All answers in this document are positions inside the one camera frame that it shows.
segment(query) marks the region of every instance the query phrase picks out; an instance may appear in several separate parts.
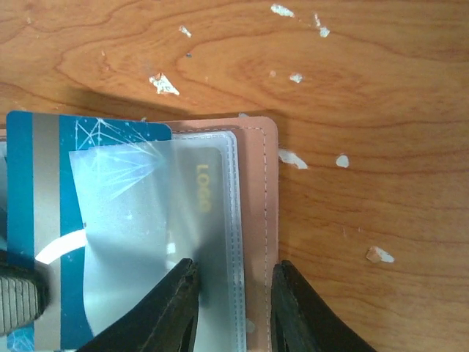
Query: paint chip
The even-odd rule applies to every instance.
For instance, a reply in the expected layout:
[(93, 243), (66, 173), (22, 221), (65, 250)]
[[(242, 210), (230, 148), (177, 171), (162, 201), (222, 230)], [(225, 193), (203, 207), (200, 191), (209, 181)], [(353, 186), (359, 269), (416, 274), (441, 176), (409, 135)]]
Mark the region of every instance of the paint chip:
[(350, 165), (349, 157), (345, 154), (339, 155), (336, 159), (336, 165), (346, 169)]
[(280, 160), (286, 164), (295, 165), (298, 169), (308, 169), (308, 165), (300, 159), (298, 155), (289, 150), (279, 149), (278, 157)]
[(326, 38), (329, 35), (330, 30), (325, 26), (321, 26), (321, 20), (317, 13), (314, 14), (314, 20), (316, 21), (316, 27), (320, 29), (320, 37)]
[(300, 73), (292, 73), (290, 75), (290, 81), (300, 83), (303, 80), (303, 76)]
[(366, 259), (372, 263), (394, 263), (394, 257), (377, 246), (371, 246), (366, 253)]
[(190, 33), (189, 30), (187, 28), (185, 28), (185, 26), (180, 26), (179, 31), (184, 33), (188, 37), (192, 37), (192, 33)]
[(252, 334), (256, 331), (256, 324), (254, 324), (250, 319), (246, 318), (246, 332)]
[(156, 92), (158, 94), (180, 94), (179, 90), (177, 90), (162, 73), (159, 73), (156, 76), (151, 76), (149, 78), (149, 82), (156, 87)]
[(285, 17), (295, 17), (295, 14), (293, 11), (288, 10), (285, 6), (279, 5), (279, 4), (273, 4), (270, 9), (272, 12), (276, 13), (277, 15), (280, 16), (285, 16)]
[(326, 38), (330, 33), (330, 30), (327, 27), (320, 28), (320, 37)]

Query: wooden table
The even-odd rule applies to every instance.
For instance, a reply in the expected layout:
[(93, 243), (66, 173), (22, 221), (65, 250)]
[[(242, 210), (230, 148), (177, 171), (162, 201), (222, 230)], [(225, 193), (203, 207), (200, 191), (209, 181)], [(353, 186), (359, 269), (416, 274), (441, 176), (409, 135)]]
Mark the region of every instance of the wooden table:
[[(279, 4), (295, 17), (268, 1), (3, 1), (1, 118), (272, 117), (309, 166), (280, 165), (281, 257), (377, 350), (467, 351), (469, 2)], [(158, 73), (179, 96), (157, 94)], [(395, 263), (366, 260), (373, 245)]]

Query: plastic pocket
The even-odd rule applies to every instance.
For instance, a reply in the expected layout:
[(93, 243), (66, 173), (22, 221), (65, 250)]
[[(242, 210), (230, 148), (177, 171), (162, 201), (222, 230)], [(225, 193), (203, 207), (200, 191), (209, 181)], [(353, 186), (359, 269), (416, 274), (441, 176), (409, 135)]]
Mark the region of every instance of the plastic pocket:
[(195, 351), (246, 351), (237, 145), (231, 132), (70, 152), (86, 225), (84, 306), (94, 335), (180, 259), (199, 263)]

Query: metal tool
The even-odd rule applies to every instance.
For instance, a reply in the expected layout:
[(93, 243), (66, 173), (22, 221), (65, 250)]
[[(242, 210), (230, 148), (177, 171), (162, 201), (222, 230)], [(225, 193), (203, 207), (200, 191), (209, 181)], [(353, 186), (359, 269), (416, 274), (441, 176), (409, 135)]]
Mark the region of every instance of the metal tool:
[(270, 323), (275, 352), (376, 352), (334, 314), (288, 260), (273, 269)]
[(45, 280), (35, 270), (9, 264), (0, 250), (0, 336), (37, 319), (48, 304)]
[[(34, 271), (5, 264), (0, 269), (3, 316), (8, 303), (12, 311), (11, 304), (18, 309), (21, 302), (13, 299), (19, 296), (10, 289), (11, 282), (27, 287), (24, 292), (34, 293), (36, 302), (19, 323), (3, 320), (12, 322), (7, 329), (4, 323), (3, 331), (8, 332), (43, 312), (45, 286)], [(129, 313), (78, 352), (192, 352), (198, 313), (197, 265), (183, 259)], [(274, 352), (376, 352), (333, 313), (287, 260), (273, 270), (271, 327)]]

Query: card holder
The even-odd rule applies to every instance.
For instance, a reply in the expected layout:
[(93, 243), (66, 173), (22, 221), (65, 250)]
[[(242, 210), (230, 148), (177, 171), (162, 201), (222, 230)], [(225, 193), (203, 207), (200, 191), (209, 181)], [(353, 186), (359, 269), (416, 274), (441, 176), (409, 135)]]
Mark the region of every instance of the card holder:
[[(246, 351), (235, 135), (92, 147), (70, 161), (86, 222), (84, 306), (93, 334), (189, 257), (201, 280), (195, 351)], [(123, 192), (117, 170), (129, 182)]]
[(271, 351), (270, 290), (278, 261), (278, 133), (267, 117), (166, 122), (173, 133), (237, 139), (248, 351)]

